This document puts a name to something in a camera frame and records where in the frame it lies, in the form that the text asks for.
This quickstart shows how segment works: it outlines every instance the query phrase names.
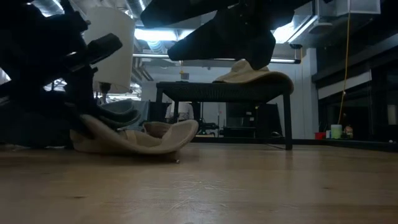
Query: table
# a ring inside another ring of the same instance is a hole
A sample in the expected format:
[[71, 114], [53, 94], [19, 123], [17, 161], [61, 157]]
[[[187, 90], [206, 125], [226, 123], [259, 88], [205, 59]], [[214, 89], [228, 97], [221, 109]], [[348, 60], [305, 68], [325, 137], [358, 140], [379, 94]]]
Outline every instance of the table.
[[292, 118], [290, 114], [290, 86], [288, 82], [276, 80], [267, 83], [187, 83], [160, 82], [156, 84], [156, 103], [159, 115], [157, 121], [162, 121], [162, 99], [166, 94], [172, 99], [174, 111], [178, 111], [178, 103], [184, 101], [225, 102], [225, 103], [267, 103], [283, 95], [285, 119], [286, 150], [292, 149]]

